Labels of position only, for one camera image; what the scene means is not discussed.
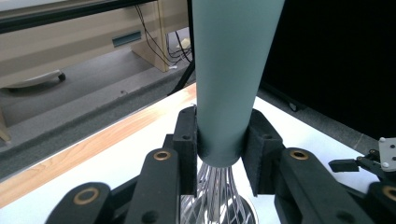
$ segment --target cable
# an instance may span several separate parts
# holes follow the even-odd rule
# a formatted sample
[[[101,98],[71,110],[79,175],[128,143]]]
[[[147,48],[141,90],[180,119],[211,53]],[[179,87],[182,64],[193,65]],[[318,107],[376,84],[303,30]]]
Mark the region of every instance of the cable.
[[[180,45],[181,51],[182,51],[183,54],[184,54],[184,57],[186,57],[187,61],[189,61],[189,63],[191,63],[189,57],[187,57],[186,52],[185,52],[184,49],[183,49],[183,46],[181,46],[180,37],[178,37],[177,31],[175,31],[175,34],[176,34],[177,42],[178,42],[178,44]]]
[[[168,62],[174,63],[173,65],[177,64],[179,61],[177,61],[177,62],[172,62],[172,61],[170,61],[170,60],[165,56],[165,54],[164,54],[164,52],[161,50],[160,46],[157,44],[157,42],[154,40],[154,38],[153,38],[153,37],[151,36],[151,34],[149,33],[148,29],[146,28],[145,20],[144,20],[144,18],[143,18],[143,13],[142,13],[142,11],[141,11],[141,9],[140,9],[140,6],[134,6],[134,8],[136,8],[137,14],[139,15],[139,19],[140,19],[140,21],[142,22],[143,28],[144,28],[144,30],[145,30],[146,41],[147,41],[147,43],[148,43],[148,46],[151,48],[151,50],[152,50],[152,51],[153,51],[153,52],[154,52],[154,53],[155,53],[166,65],[172,66],[172,65],[170,65],[169,63],[167,63],[167,62],[163,59],[163,57],[164,57]],[[148,36],[149,36],[150,39],[154,42],[154,44],[158,47],[158,49],[160,50],[160,52],[163,54],[163,57],[161,57],[160,54],[158,54],[157,51],[150,45]]]
[[[183,60],[183,62],[185,62],[185,63],[190,63],[192,59],[188,57],[189,55],[191,55],[191,51],[189,51],[189,52],[187,53],[187,55],[185,56],[185,58],[187,59],[187,61],[184,60],[183,54],[180,55],[180,59]]]
[[[181,57],[181,55],[183,55],[181,49],[179,49],[179,50],[177,50],[177,51],[172,51],[172,50],[169,49],[169,35],[168,35],[168,34],[166,34],[166,48],[167,48],[168,54],[169,54],[169,56],[170,56],[171,58],[179,59],[179,58]],[[191,53],[191,48],[188,48],[186,54],[189,55],[190,53]]]

